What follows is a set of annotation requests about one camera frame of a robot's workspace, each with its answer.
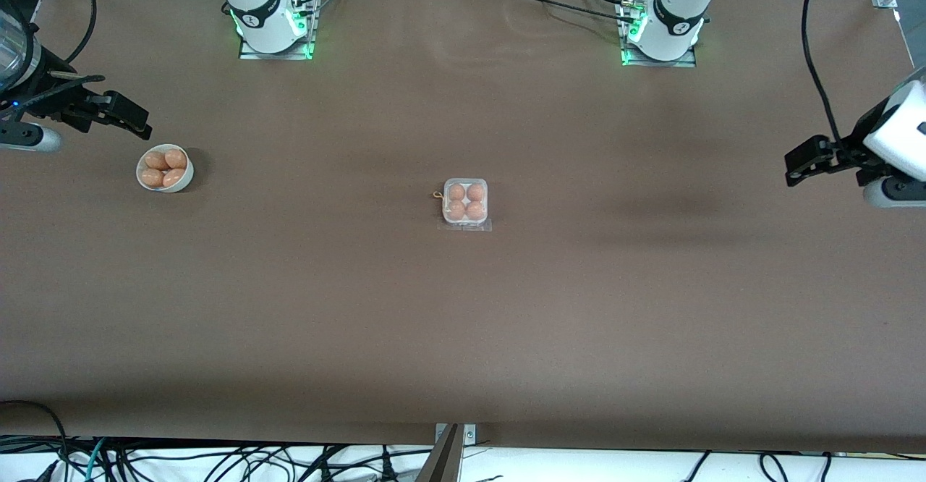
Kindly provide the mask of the clear plastic egg box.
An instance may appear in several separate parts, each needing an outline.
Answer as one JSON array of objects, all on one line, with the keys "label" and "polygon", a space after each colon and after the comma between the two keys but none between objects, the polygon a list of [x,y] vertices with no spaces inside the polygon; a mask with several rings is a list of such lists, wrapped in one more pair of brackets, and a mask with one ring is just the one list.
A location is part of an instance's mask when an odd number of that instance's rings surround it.
[{"label": "clear plastic egg box", "polygon": [[[447,192],[446,192],[447,189],[449,189],[449,186],[452,185],[453,183],[462,183],[467,188],[467,186],[471,185],[472,183],[476,183],[476,182],[482,182],[485,185],[486,193],[485,193],[483,205],[486,210],[486,217],[482,221],[470,221],[469,219],[467,219],[467,217],[465,217],[461,219],[461,221],[450,222],[448,219],[446,219],[446,216],[444,216],[444,212],[446,212],[446,206],[450,202],[450,200],[447,198]],[[466,232],[492,232],[493,225],[492,225],[492,219],[490,219],[489,191],[490,191],[490,188],[489,188],[488,182],[486,182],[485,179],[481,179],[481,178],[450,178],[450,179],[447,179],[443,183],[442,189],[436,190],[433,192],[433,194],[431,194],[433,198],[441,202],[440,212],[442,215],[444,228],[446,228],[446,230],[456,230],[456,231],[466,231]],[[469,203],[469,199],[464,198],[463,202],[467,205],[467,203]]]}]

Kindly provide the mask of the brown table cover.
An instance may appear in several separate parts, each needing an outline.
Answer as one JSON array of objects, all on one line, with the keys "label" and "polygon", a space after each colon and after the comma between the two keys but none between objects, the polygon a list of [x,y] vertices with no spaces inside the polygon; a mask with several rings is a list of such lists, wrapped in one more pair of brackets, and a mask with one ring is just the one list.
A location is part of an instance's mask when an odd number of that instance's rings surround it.
[{"label": "brown table cover", "polygon": [[[926,450],[926,211],[851,172],[802,0],[713,0],[692,69],[530,0],[333,0],[245,61],[221,0],[98,0],[79,71],[153,136],[0,151],[0,400],[77,435]],[[185,149],[192,182],[143,189]],[[431,196],[481,178],[492,232]]]}]

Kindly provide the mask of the white round bowl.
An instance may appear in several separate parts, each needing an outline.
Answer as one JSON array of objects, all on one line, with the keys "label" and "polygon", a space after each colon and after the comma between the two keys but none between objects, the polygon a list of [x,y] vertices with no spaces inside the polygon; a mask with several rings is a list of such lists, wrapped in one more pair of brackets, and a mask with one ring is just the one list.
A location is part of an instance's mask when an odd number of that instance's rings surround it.
[{"label": "white round bowl", "polygon": [[[168,151],[169,149],[172,149],[172,148],[182,149],[182,151],[184,151],[184,152],[186,153],[186,155],[188,156],[188,165],[187,165],[187,168],[186,168],[185,175],[183,175],[183,178],[181,179],[181,181],[179,181],[175,186],[173,186],[173,187],[168,187],[168,188],[162,187],[162,188],[158,188],[158,189],[153,189],[153,188],[149,188],[149,187],[146,187],[145,185],[143,185],[142,182],[141,182],[141,179],[139,178],[139,175],[141,174],[141,171],[142,171],[143,169],[148,168],[148,167],[145,165],[145,162],[143,162],[143,156],[144,156],[148,151],[160,151],[160,152],[165,153],[166,151]],[[149,191],[153,191],[153,192],[156,192],[156,193],[175,194],[175,193],[181,192],[183,189],[185,189],[185,188],[192,182],[192,179],[194,179],[194,175],[195,175],[195,166],[194,166],[194,162],[192,162],[192,159],[191,159],[191,156],[189,156],[189,153],[188,153],[185,149],[181,148],[181,146],[175,145],[174,143],[162,143],[162,145],[157,145],[157,146],[155,146],[155,148],[151,148],[151,149],[149,149],[148,151],[146,151],[146,152],[141,156],[141,158],[139,159],[139,161],[137,162],[136,171],[135,171],[135,176],[136,176],[137,182],[139,182],[139,185],[141,185],[143,189],[146,189],[146,190],[149,190]]]}]

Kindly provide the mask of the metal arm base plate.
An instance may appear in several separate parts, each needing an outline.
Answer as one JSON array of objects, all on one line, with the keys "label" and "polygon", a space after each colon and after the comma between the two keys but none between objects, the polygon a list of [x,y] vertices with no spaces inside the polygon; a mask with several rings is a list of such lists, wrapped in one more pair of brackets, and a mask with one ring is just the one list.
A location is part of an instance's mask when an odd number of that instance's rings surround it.
[{"label": "metal arm base plate", "polygon": [[241,38],[240,59],[311,60],[320,0],[276,0],[273,11],[231,8]]},{"label": "metal arm base plate", "polygon": [[694,67],[695,44],[705,17],[678,20],[659,17],[648,0],[621,0],[615,5],[623,66]]}]

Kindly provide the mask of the small metal bracket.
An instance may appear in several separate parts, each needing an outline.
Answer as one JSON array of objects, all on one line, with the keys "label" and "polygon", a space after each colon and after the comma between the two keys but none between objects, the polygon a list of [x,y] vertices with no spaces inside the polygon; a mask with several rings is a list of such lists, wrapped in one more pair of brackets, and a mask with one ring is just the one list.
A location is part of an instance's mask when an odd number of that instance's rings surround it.
[{"label": "small metal bracket", "polygon": [[[449,426],[448,423],[437,423],[436,425],[436,439],[434,443],[440,440],[443,435],[444,429]],[[461,428],[461,434],[463,435],[463,445],[466,447],[475,446],[477,443],[477,425],[476,423],[460,423],[459,427]]]}]

